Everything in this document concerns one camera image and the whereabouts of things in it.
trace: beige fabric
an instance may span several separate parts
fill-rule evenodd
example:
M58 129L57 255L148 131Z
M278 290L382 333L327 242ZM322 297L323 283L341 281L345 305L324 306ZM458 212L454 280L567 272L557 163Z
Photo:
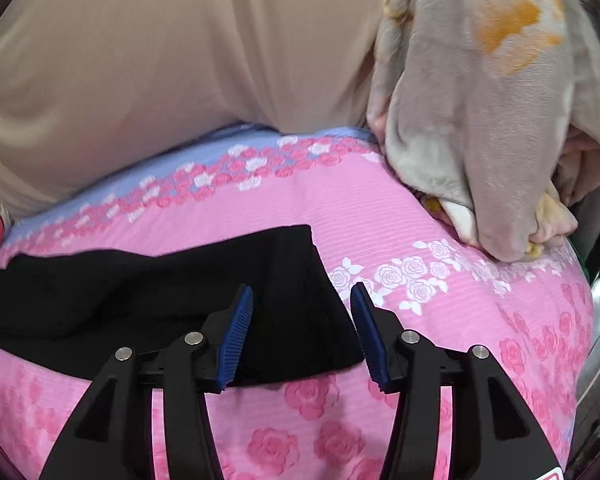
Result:
M382 0L14 0L0 200L32 214L234 121L360 124Z

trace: pink rose print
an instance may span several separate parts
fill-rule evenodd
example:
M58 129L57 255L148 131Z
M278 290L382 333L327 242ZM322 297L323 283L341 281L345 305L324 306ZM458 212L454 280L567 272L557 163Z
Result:
M587 358L586 350L578 345L573 352L573 371L578 373L582 369L585 359Z
M448 473L446 471L446 466L448 465L449 459L446 456L444 451L439 451L438 456L436 457L436 469L433 475L433 480L446 480L448 478Z
M232 160L231 162L229 162L229 164L226 167L229 171L235 173L236 171L240 171L242 168L244 168L244 161L241 160L240 158L236 158L234 160Z
M324 415L324 410L333 406L340 392L333 375L326 375L289 383L285 387L286 404L300 412L306 420L316 420Z
M517 341L505 339L500 342L500 357L505 368L513 370L517 374L525 371L525 355Z
M238 173L236 173L234 176L232 176L232 182L235 182L236 184L240 184L241 182L244 182L245 180L247 180L249 178L249 173L247 173L246 171L240 171Z
M282 475L300 458L298 439L273 428L255 430L247 446L247 455L264 473Z
M378 480L382 472L382 464L379 458L363 458L353 468L347 480Z
M37 404L40 400L40 397L42 397L42 384L40 384L39 380L33 379L29 383L27 391L29 393L29 400L31 401L31 403Z
M443 399L440 402L440 434L448 433L453 426L453 407L451 402Z
M323 166L335 166L340 163L342 159L339 155L333 155L333 153L321 153L318 156L318 162Z
M524 335L529 337L529 329L526 326L525 320L522 319L522 316L520 316L520 314L515 312L513 315L513 320L516 322L516 326L518 327L518 330L520 330L520 332L522 332Z
M254 156L256 156L258 154L257 150L255 150L254 148L247 148L246 150L244 150L240 156L242 158L253 158Z
M534 390L531 393L531 411L534 412L534 415L537 420L549 420L551 417L551 409L549 409L549 405L544 400L544 394L540 390Z
M567 357L564 359L564 371L573 372L573 358L575 357L575 348L569 348Z
M555 357L555 362L554 362L554 378L555 378L555 380L558 380L558 378L562 375L562 370L564 370L564 362L563 362L562 357L557 355Z
M307 158L309 156L309 152L305 149L298 150L297 148L289 153L289 158L292 160L302 160L303 158Z
M218 461L220 462L222 476L226 480L230 480L235 473L235 467L231 462L229 462L229 457L224 452L218 451Z
M567 343L567 340L563 337L560 338L560 341L558 342L558 355L561 358L565 358L567 357L567 351L569 350L569 345Z
M292 166L285 166L284 168L280 168L276 170L276 176L280 176L286 178L294 174L294 168Z
M206 171L206 166L204 164L196 164L191 170L191 174L193 176L200 176Z
M513 384L517 388L517 390L520 392L520 395L522 396L522 398L525 399L525 402L527 404L529 404L530 403L529 388L528 388L528 386L526 386L525 381L523 381L522 379L517 377L513 380Z
M562 284L562 295L567 302L573 306L573 293L571 292L571 285L567 283Z
M253 174L255 176L269 176L270 172L271 172L271 168L269 166L263 166L261 168L258 168L256 171L254 171Z
M155 203L158 205L158 207L161 208L166 208L169 207L171 204L171 198L168 196L161 196L160 198L158 198Z
M296 169L298 170L308 170L315 164L310 158L304 158L303 160L298 160L296 162Z
M589 326L578 327L578 344L584 348L589 348L591 343L591 328Z
M275 156L269 157L269 162L272 166L279 166L285 160L286 160L285 157L283 157L281 155L275 155Z
M200 197L200 200L209 198L210 196L213 196L215 193L216 193L215 190L209 186L202 186L202 187L198 188L198 197Z
M558 405L563 415L570 416L577 407L576 399L571 394L561 393L557 396Z
M551 372L549 371L549 368L544 365L540 365L540 376L545 383L548 383L551 378Z
M231 175L228 173L218 173L216 175L216 186L222 186L222 184L227 184L228 182L231 182Z
M358 456L365 447L360 428L339 420L325 422L314 442L314 453L330 465L342 466Z
M498 307L498 311L500 312L500 316L502 317L502 319L504 319L505 323L507 323L511 329L513 330L513 332L518 332L518 327L515 325L515 323L513 323L513 321L510 319L510 317L507 315L507 313L504 311L504 309L500 306L499 303L496 303L496 306Z
M551 353L555 353L555 348L558 345L558 336L555 335L554 327L543 326L542 327L542 338L544 339L544 345L546 349Z
M547 356L549 355L549 352L546 349L546 346L544 346L542 344L542 342L536 338L533 338L531 340L531 344L534 346L534 350L536 351L536 355L538 356L538 359L540 359L541 361L544 361Z
M264 157L270 157L271 155L274 155L275 153L276 153L276 149L275 148L262 148L258 152L258 155L259 156L264 156Z
M563 312L560 314L560 332L564 335L571 333L571 314Z
M347 146L346 144L332 144L331 151L333 153L344 154L344 153L349 153L351 151L351 148L349 146Z
M547 440L549 441L549 444L551 444L554 452L560 451L560 448L562 447L562 436L560 435L560 430L555 423L549 423L544 433L546 434Z

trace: rose pattern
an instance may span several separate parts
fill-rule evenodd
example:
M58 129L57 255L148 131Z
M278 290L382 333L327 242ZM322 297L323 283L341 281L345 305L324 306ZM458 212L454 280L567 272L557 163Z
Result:
M389 408L395 409L398 407L399 394L386 395L380 391L378 384L373 382L371 379L367 381L366 389L371 394L371 397L375 400L384 402Z
M431 262L429 270L439 280L444 280L450 274L449 268L442 262Z
M404 258L402 260L402 270L412 280L421 278L428 272L424 260L419 256L407 256Z
M335 288L337 292L349 290L351 274L347 269L336 267L329 273L329 279L333 284L333 288Z
M434 258L439 260L446 260L451 257L451 251L449 250L448 245L442 241L431 242L429 244L429 251L431 251Z
M282 475L300 458L298 439L273 428L255 430L247 446L247 456L263 473Z
M339 420L329 420L320 428L314 442L314 454L333 466L343 466L365 447L360 428Z
M551 409L544 400L544 393L540 390L534 390L531 393L531 411L534 412L534 416L540 422L549 420L551 417Z
M500 342L500 359L505 368L517 374L524 373L526 358L517 341L505 339Z
M563 312L560 314L560 332L564 335L569 335L571 333L571 314L568 312Z
M378 267L375 275L376 282L380 283L386 288L396 288L400 285L404 285L407 282L407 278L403 275L402 270L398 267L383 264Z
M316 420L338 400L340 392L333 375L289 383L285 387L285 402L298 410L305 420Z
M533 338L531 340L531 344L534 346L534 350L536 351L538 359L540 359L541 361L547 359L549 352L546 349L546 346L544 346L544 344L542 344L542 342L539 339Z
M353 468L347 480L378 480L383 463L381 458L363 458Z
M451 431L453 427L453 407L448 399L440 401L440 434Z
M407 285L407 298L417 303L429 303L436 293L436 288L426 280L415 280Z
M547 351L555 353L555 349L558 346L558 336L555 335L554 327L544 326L542 327L542 338L544 339L544 345Z
M513 321L516 322L516 327L520 332L522 332L527 337L530 337L529 328L526 326L525 320L522 319L519 313L515 312L513 314Z

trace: folded blanket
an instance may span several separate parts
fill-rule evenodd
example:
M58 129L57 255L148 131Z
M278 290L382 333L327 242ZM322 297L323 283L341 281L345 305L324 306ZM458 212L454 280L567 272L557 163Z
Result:
M587 20L577 0L385 0L368 122L400 179L500 260L573 230L566 208L546 207L554 173L566 204L600 184L600 44ZM587 143L565 144L570 124ZM460 217L474 225L458 229Z

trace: white rose print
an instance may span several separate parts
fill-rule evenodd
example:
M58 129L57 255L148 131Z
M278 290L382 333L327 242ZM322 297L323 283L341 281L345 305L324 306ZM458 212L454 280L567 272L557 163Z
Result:
M369 293L369 297L371 298L371 301L374 302L375 306L383 306L384 305L384 297L387 294L390 294L391 291L387 288L380 288L377 292L376 292L376 283L373 282L372 280L368 280L366 278L356 278L356 281L354 283L362 283L365 288L366 291Z
M349 258L343 258L342 266L336 267L329 273L329 279L342 300L346 300L351 293L351 277L360 273L365 267L354 265Z
M244 144L236 144L235 146L230 147L227 150L227 153L231 156L240 156L244 150L247 150L249 147Z
M429 270L439 280L444 280L449 275L449 268L442 262L431 262Z
M380 283L385 288L396 288L397 286L407 283L407 278L402 273L402 269L387 264L378 267L374 278L376 279L376 282Z
M195 182L196 186L198 186L198 187L208 186L209 184L211 184L213 182L215 176L216 176L215 173L208 174L205 171L205 173L200 173L197 177L195 177L193 179L193 182Z
M429 303L436 294L436 287L427 280L415 280L407 285L407 298L418 303Z
M256 171L258 168L261 168L266 165L267 159L265 157L256 156L247 160L247 163L244 165L244 167L247 169L247 171Z
M314 155L320 155L322 153L327 153L329 151L328 144L322 144L320 142L315 142L309 147L309 151Z
M433 254L434 258L439 260L446 260L451 256L451 251L449 250L448 245L442 241L431 242L429 244L429 251L431 251L431 254Z
M407 256L401 261L401 263L402 270L409 279L416 280L428 272L427 266L424 264L424 260L419 256Z
M253 189L254 187L258 187L261 183L262 183L262 177L252 176L252 177L249 177L247 180L243 180L242 182L239 182L238 189L240 191L248 191L250 189Z
M282 148L285 144L295 144L296 142L298 142L298 136L288 135L278 139L278 146Z
M376 152L365 153L363 155L363 157L365 157L366 160L368 160L369 162L372 162L374 164L380 164L380 162L382 161L382 157L380 155L378 155Z

